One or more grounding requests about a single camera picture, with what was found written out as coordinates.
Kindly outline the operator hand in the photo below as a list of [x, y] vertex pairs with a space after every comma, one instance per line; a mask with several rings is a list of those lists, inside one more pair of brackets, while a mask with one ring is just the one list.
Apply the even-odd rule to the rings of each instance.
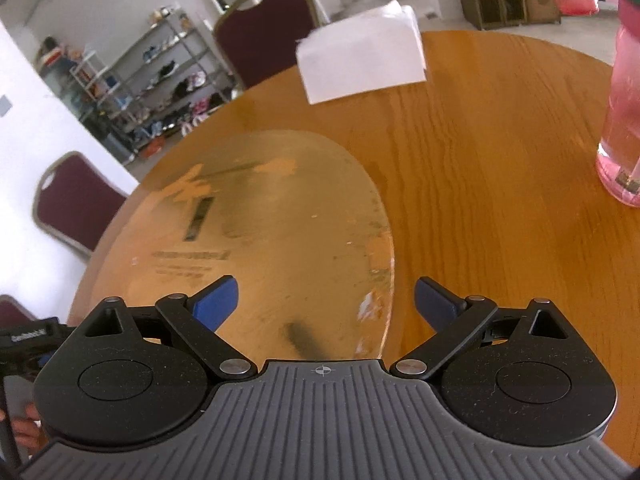
[[34, 454], [40, 451], [48, 442], [41, 427], [40, 414], [34, 402], [25, 405], [25, 416], [11, 419], [11, 427], [15, 442]]

